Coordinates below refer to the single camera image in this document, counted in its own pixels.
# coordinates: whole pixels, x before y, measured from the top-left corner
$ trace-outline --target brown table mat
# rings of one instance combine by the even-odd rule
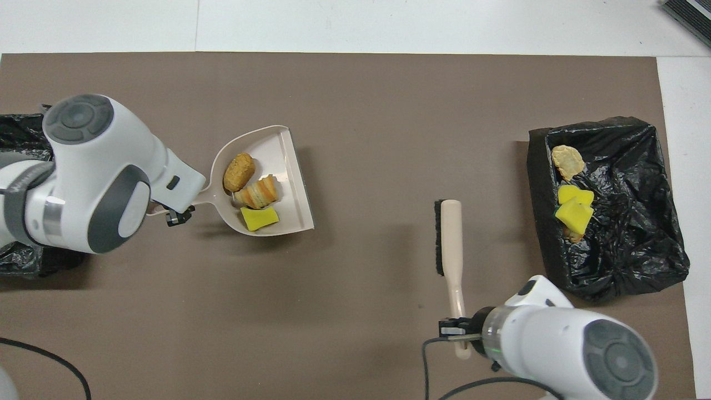
[[[528,130],[623,115],[665,134],[653,58],[6,54],[0,67],[0,113],[102,93],[206,176],[233,137],[286,125],[308,185],[313,231],[242,236],[203,205],[184,226],[147,219],[81,268],[0,282],[0,334],[75,363],[96,399],[422,398],[419,346],[449,309],[434,200],[463,203],[473,313],[543,272]],[[593,309],[650,343],[657,399],[694,397],[681,285]],[[433,396],[494,375],[448,344],[429,354]],[[1,348],[0,364],[24,399],[82,396],[39,356]],[[542,396],[472,392],[460,397]]]

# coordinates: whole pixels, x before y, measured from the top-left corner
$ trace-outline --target gray joint cap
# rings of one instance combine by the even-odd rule
[[[114,108],[100,95],[79,95],[60,101],[45,114],[42,128],[52,140],[80,144],[102,134],[114,119]]]
[[[595,386],[610,399],[644,400],[652,392],[652,355],[626,327],[607,320],[590,322],[584,330],[583,355]]]

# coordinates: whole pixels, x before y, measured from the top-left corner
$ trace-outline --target sponge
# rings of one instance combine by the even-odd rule
[[[590,206],[595,198],[595,193],[590,190],[579,189],[575,185],[560,185],[558,188],[558,204],[566,203],[573,197],[577,197],[579,204]]]
[[[274,207],[267,207],[263,210],[252,210],[247,207],[240,208],[242,217],[247,224],[247,230],[254,232],[259,228],[279,222],[279,216]]]
[[[563,222],[571,231],[584,235],[587,224],[592,218],[592,207],[580,204],[578,198],[573,197],[558,207],[555,218]]]

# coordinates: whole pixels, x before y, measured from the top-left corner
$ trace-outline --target black plastic bag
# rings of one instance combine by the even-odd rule
[[[53,158],[42,132],[42,114],[0,115],[0,152],[17,152],[43,161]],[[0,248],[0,276],[43,277],[81,264],[85,254],[63,248],[13,242]]]
[[[586,169],[571,184],[595,193],[583,239],[571,243],[554,212],[566,183],[551,149],[577,149]],[[656,128],[632,117],[533,130],[528,180],[548,278],[582,299],[658,292],[686,279],[689,259]]]

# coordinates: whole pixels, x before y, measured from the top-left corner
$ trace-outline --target black bristles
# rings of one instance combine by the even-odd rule
[[[437,264],[437,273],[444,276],[444,268],[442,266],[442,202],[437,200],[434,202],[434,227],[437,230],[437,239],[434,242],[435,262]]]

